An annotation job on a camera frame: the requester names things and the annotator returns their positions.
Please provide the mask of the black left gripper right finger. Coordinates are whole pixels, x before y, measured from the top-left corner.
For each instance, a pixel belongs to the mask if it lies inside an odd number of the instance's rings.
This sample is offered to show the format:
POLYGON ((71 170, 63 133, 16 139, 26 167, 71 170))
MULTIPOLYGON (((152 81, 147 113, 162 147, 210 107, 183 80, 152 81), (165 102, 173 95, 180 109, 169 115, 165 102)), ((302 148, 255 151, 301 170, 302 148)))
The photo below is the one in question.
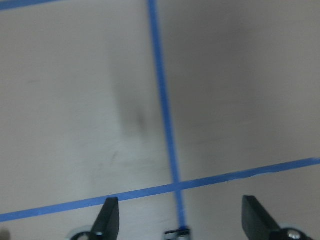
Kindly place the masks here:
POLYGON ((278 223, 253 195, 242 197, 241 224, 249 240, 271 240, 281 231, 278 223))

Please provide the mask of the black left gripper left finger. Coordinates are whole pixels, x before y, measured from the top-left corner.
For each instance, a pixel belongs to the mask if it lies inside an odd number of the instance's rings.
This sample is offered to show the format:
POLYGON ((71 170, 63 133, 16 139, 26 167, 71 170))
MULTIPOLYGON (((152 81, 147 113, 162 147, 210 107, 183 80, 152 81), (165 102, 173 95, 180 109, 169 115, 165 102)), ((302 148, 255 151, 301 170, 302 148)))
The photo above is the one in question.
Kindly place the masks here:
POLYGON ((120 230, 119 200, 109 197, 105 200, 92 228, 93 240, 116 240, 120 230))

